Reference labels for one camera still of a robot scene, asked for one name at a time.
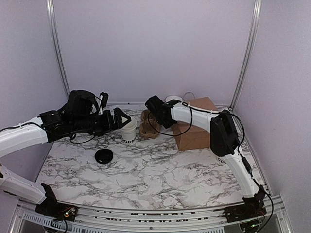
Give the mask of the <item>white paper cups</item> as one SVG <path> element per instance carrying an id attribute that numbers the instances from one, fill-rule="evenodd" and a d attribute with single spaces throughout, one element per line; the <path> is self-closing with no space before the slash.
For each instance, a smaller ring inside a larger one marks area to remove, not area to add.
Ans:
<path id="1" fill-rule="evenodd" d="M 131 121 L 120 129 L 123 141 L 126 144 L 134 143 L 136 140 L 137 120 L 131 118 Z"/>

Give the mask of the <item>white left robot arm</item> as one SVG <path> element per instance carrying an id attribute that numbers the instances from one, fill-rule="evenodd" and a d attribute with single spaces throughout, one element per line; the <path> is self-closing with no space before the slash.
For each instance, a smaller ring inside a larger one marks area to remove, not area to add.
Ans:
<path id="1" fill-rule="evenodd" d="M 4 157 L 25 148 L 52 143 L 79 133 L 100 137 L 128 125 L 132 120 L 120 108 L 106 110 L 108 94 L 99 97 L 85 90 L 74 90 L 59 110 L 51 110 L 0 131 L 0 155 Z M 0 167 L 0 188 L 35 204 L 42 204 L 51 216 L 61 212 L 61 204 L 51 187 L 27 180 L 5 166 Z"/>

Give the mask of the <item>brown paper takeout bag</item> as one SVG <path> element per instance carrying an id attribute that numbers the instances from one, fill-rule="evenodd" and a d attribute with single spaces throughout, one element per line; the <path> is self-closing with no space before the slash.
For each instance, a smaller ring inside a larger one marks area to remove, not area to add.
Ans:
<path id="1" fill-rule="evenodd" d="M 190 105 L 212 111 L 218 111 L 209 97 L 189 100 Z M 206 130 L 192 125 L 184 134 L 175 137 L 179 151 L 204 149 L 210 147 L 210 133 Z"/>

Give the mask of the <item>brown cardboard cup carrier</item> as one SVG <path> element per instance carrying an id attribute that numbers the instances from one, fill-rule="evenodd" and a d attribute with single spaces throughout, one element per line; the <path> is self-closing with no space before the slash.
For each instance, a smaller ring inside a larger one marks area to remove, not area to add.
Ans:
<path id="1" fill-rule="evenodd" d="M 143 110 L 141 113 L 141 123 L 139 133 L 143 139 L 156 139 L 159 136 L 160 125 L 149 110 Z"/>

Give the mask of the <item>black plastic cup lid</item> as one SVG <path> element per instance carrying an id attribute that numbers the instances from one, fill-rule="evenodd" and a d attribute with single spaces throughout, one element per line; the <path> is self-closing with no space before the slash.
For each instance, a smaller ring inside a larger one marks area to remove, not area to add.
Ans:
<path id="1" fill-rule="evenodd" d="M 105 165 L 112 161 L 113 152 L 109 149 L 100 149 L 95 153 L 94 157 L 97 163 Z"/>

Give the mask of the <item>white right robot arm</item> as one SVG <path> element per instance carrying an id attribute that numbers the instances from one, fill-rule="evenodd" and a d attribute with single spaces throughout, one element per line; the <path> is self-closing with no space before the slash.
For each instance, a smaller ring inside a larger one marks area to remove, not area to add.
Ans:
<path id="1" fill-rule="evenodd" d="M 241 188 L 246 202 L 241 206 L 241 214 L 252 217 L 259 210 L 265 191 L 253 177 L 252 168 L 243 154 L 232 113 L 197 108 L 179 100 L 165 103 L 156 95 L 150 97 L 145 106 L 166 129 L 180 121 L 209 132 L 211 151 L 225 161 Z"/>

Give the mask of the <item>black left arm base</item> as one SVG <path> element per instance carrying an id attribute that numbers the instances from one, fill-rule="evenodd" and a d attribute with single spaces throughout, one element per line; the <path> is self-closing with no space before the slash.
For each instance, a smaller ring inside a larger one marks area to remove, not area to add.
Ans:
<path id="1" fill-rule="evenodd" d="M 51 187 L 47 184 L 41 184 L 45 191 L 45 199 L 41 204 L 37 204 L 35 212 L 54 217 L 57 220 L 74 221 L 77 214 L 77 206 L 58 202 Z"/>

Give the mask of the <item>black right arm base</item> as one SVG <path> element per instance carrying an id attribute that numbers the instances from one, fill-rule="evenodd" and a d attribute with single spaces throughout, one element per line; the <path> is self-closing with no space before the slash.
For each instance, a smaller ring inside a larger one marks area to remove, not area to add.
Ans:
<path id="1" fill-rule="evenodd" d="M 224 208 L 223 217 L 228 223 L 231 223 L 265 215 L 267 213 L 263 202 L 265 195 L 266 193 L 261 187 L 253 197 L 243 197 L 243 204 Z"/>

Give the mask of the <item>single white paper cup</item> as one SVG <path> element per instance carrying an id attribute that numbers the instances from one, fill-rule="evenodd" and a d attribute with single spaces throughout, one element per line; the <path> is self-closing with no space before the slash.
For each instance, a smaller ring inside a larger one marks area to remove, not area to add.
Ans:
<path id="1" fill-rule="evenodd" d="M 217 160 L 218 160 L 221 164 L 226 164 L 225 159 L 226 159 L 225 156 L 217 156 Z"/>

